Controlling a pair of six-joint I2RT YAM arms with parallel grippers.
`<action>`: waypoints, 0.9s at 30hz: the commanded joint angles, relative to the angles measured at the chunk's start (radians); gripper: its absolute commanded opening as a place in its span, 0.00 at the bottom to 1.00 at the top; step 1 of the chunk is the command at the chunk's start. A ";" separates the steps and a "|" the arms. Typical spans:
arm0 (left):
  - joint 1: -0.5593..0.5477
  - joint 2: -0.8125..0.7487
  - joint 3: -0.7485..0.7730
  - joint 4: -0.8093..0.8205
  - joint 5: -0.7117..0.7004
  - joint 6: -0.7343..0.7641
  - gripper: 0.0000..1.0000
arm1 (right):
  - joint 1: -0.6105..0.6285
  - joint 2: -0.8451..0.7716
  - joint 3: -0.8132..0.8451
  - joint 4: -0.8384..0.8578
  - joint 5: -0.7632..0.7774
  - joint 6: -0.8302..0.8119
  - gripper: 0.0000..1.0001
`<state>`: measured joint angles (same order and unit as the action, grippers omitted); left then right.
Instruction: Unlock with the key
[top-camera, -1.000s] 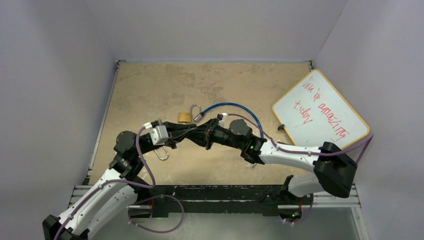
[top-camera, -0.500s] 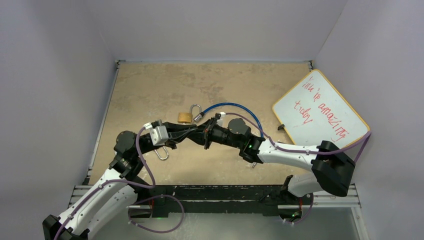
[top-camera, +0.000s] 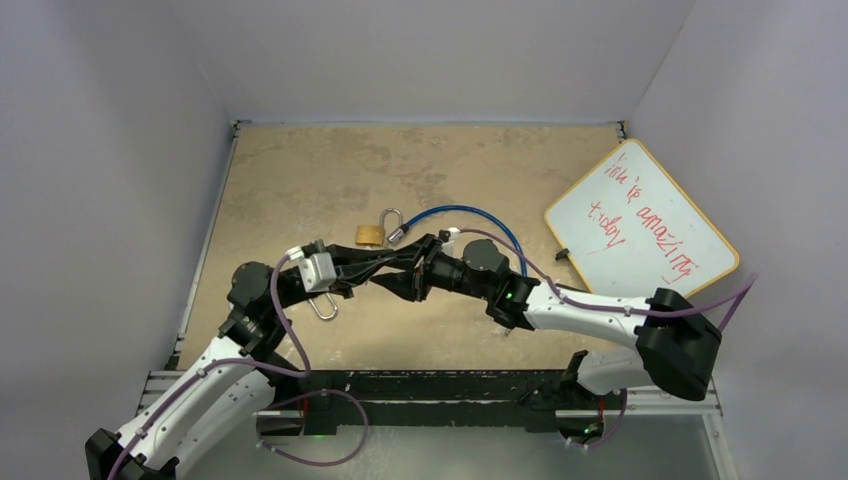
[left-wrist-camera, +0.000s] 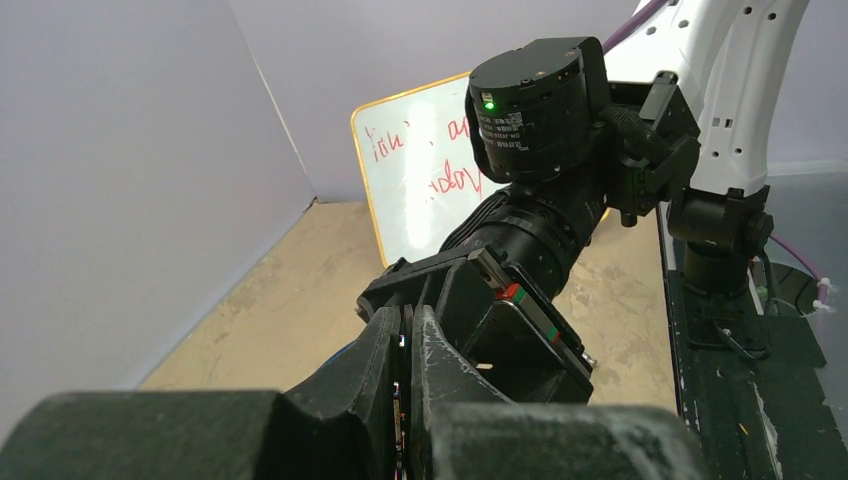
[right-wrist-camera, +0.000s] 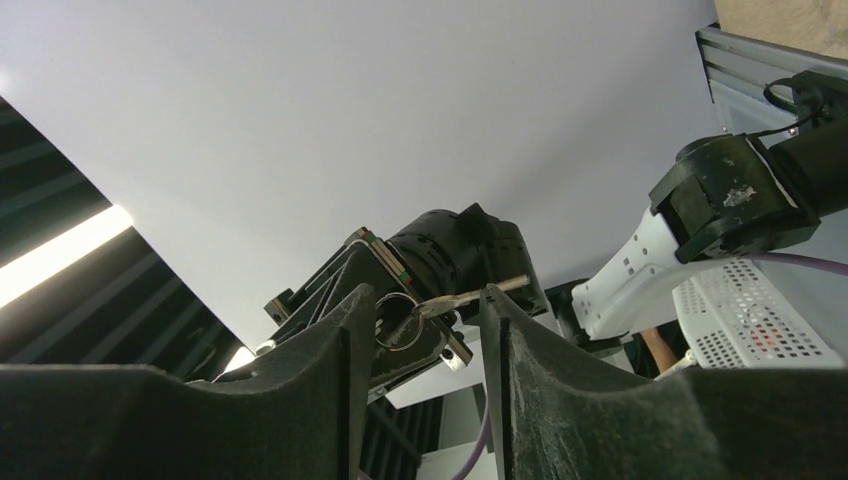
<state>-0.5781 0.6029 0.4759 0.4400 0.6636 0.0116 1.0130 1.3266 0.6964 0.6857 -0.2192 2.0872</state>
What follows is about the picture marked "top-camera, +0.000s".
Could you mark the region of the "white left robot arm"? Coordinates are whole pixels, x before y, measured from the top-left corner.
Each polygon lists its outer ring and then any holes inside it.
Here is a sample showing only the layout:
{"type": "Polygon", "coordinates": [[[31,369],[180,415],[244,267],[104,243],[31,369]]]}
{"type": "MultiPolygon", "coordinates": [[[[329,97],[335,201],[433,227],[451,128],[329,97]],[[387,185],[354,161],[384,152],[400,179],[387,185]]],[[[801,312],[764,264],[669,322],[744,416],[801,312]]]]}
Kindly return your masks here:
{"type": "Polygon", "coordinates": [[[419,247],[364,250],[321,241],[288,250],[275,266],[247,262],[233,273],[229,314],[200,357],[165,393],[118,431],[84,447],[93,479],[179,479],[248,415],[284,409],[313,369],[286,307],[323,294],[350,298],[390,267],[414,270],[419,247]]]}

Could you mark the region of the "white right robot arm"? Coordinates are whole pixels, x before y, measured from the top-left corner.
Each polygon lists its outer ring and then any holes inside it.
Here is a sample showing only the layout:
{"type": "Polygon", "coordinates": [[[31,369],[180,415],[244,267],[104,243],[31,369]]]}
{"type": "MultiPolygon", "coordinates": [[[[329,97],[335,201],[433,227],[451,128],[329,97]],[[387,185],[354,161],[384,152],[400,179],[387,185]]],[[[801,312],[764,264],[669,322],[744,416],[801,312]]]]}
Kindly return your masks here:
{"type": "Polygon", "coordinates": [[[371,280],[404,300],[421,302],[431,290],[445,290],[485,301],[487,315],[508,329],[572,332],[618,345],[611,354],[577,356],[561,381],[573,406],[646,385],[683,400],[706,397],[722,334],[674,290],[631,298],[563,291],[514,271],[491,239],[474,240],[455,257],[427,235],[394,251],[386,264],[390,272],[371,280]]]}

